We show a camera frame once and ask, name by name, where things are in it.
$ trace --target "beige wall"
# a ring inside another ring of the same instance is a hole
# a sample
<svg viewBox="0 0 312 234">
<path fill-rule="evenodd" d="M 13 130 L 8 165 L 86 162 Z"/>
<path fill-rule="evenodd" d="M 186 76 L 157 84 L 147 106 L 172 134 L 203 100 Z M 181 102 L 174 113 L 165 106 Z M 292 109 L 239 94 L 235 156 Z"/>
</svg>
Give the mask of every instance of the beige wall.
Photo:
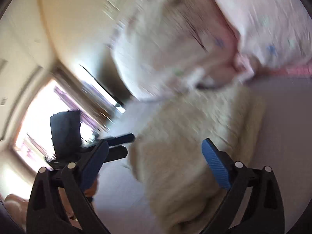
<svg viewBox="0 0 312 234">
<path fill-rule="evenodd" d="M 79 64 L 122 101 L 129 92 L 106 47 L 115 21 L 102 10 L 105 0 L 41 0 L 56 53 L 74 74 Z M 133 0 L 124 0 L 120 18 Z"/>
<path fill-rule="evenodd" d="M 0 73 L 0 100 L 8 98 L 6 104 L 0 106 L 0 133 L 23 85 L 38 65 L 43 67 L 22 95 L 7 135 L 0 141 L 0 193 L 28 197 L 34 175 L 10 150 L 10 142 L 29 101 L 56 62 L 41 22 L 37 0 L 13 0 L 7 8 L 0 20 L 0 59 L 7 60 Z"/>
</svg>

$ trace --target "mattress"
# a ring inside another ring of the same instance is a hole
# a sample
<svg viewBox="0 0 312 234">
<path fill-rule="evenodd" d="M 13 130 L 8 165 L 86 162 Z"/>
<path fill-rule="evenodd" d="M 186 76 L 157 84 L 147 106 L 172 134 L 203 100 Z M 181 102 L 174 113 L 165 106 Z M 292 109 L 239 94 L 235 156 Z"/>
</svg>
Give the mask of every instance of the mattress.
<svg viewBox="0 0 312 234">
<path fill-rule="evenodd" d="M 262 96 L 267 105 L 251 167 L 270 165 L 273 168 L 283 198 L 285 230 L 288 231 L 312 197 L 312 80 L 266 78 L 254 80 L 249 87 Z M 110 134 L 138 133 L 159 106 L 156 102 L 130 103 Z M 143 186 L 124 166 L 124 159 L 103 165 L 94 202 L 99 218 L 112 234 L 163 233 L 149 209 Z M 236 224 L 243 210 L 244 202 Z"/>
</svg>

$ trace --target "beige towel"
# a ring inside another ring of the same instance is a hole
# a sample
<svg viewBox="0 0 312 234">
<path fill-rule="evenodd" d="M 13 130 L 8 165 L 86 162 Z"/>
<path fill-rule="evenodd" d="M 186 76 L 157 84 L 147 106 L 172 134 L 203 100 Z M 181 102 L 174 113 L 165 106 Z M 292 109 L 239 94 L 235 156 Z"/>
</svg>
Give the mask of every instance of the beige towel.
<svg viewBox="0 0 312 234">
<path fill-rule="evenodd" d="M 166 233 L 199 233 L 224 196 L 202 141 L 248 164 L 263 110 L 243 86 L 195 91 L 165 103 L 138 135 L 129 162 Z"/>
</svg>

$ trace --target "blue gripper pad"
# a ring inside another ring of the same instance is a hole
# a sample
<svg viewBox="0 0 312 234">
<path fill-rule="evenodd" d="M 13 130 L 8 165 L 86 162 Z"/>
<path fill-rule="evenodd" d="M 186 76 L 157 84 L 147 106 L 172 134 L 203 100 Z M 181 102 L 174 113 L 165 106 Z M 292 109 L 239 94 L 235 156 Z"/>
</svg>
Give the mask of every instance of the blue gripper pad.
<svg viewBox="0 0 312 234">
<path fill-rule="evenodd" d="M 108 156 L 109 147 L 107 141 L 101 140 L 96 147 L 98 147 L 98 149 L 94 152 L 81 173 L 80 189 L 82 191 L 89 189 L 93 185 L 99 170 Z"/>
<path fill-rule="evenodd" d="M 230 182 L 230 173 L 225 167 L 224 163 L 221 161 L 218 153 L 218 149 L 210 139 L 203 140 L 202 154 L 204 155 L 219 186 L 229 191 L 232 187 Z"/>
</svg>

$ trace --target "silver screw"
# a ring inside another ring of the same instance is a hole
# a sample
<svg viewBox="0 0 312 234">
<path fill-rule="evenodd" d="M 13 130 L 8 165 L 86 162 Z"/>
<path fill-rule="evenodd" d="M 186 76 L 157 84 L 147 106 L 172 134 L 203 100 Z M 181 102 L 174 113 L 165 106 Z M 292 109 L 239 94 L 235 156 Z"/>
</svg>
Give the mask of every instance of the silver screw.
<svg viewBox="0 0 312 234">
<path fill-rule="evenodd" d="M 46 168 L 45 167 L 41 167 L 40 169 L 39 169 L 39 172 L 40 173 L 44 173 L 46 171 Z"/>
<path fill-rule="evenodd" d="M 76 167 L 76 163 L 75 162 L 71 162 L 67 165 L 68 169 L 74 169 Z"/>
<path fill-rule="evenodd" d="M 235 162 L 237 168 L 243 168 L 244 164 L 242 162 Z"/>
<path fill-rule="evenodd" d="M 272 171 L 272 168 L 271 168 L 270 166 L 266 166 L 264 169 L 265 169 L 268 173 L 270 173 L 270 172 Z"/>
</svg>

